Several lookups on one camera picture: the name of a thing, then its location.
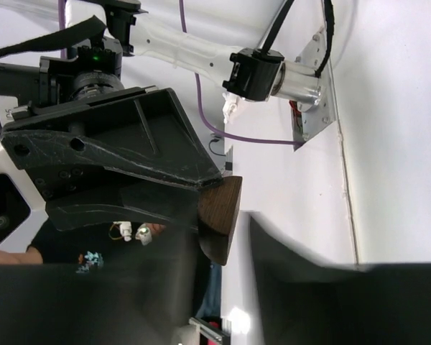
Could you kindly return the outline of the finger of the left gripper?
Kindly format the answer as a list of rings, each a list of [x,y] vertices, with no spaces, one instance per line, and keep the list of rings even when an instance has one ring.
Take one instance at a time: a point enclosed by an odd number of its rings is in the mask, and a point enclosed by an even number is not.
[[[141,180],[49,201],[45,210],[61,231],[115,221],[174,225],[197,231],[198,198],[196,191]]]

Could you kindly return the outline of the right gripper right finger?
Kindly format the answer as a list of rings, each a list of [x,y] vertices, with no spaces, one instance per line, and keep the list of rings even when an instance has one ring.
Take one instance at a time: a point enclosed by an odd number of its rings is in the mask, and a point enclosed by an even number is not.
[[[334,265],[249,216],[266,344],[431,344],[431,263]]]

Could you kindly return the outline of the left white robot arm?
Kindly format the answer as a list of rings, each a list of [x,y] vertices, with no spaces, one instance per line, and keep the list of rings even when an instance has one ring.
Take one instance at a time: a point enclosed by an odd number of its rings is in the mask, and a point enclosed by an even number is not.
[[[240,177],[224,177],[170,88],[124,86],[138,54],[265,101],[283,56],[229,47],[157,21],[138,1],[67,9],[65,29],[0,48],[0,237],[42,209],[57,229],[115,221],[174,224],[226,237]]]

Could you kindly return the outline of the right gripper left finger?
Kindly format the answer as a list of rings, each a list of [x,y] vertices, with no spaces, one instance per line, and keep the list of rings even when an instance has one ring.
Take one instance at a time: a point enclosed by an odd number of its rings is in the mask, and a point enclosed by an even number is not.
[[[0,250],[0,344],[178,344],[199,259],[196,235],[172,227],[142,244],[44,223],[23,252]]]

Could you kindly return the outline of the small dark wood cube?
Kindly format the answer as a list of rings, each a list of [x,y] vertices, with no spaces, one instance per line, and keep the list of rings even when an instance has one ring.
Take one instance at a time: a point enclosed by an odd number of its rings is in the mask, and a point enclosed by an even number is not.
[[[241,176],[226,176],[220,185],[204,190],[198,201],[198,236],[203,253],[225,266],[239,213]]]

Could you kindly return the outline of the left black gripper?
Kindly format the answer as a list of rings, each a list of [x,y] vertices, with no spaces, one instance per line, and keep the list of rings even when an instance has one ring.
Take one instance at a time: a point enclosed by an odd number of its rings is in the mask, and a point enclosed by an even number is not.
[[[0,141],[18,169],[93,165],[187,189],[221,183],[171,88],[123,90],[119,46],[74,46],[69,56],[0,63]],[[43,109],[12,122],[20,106]]]

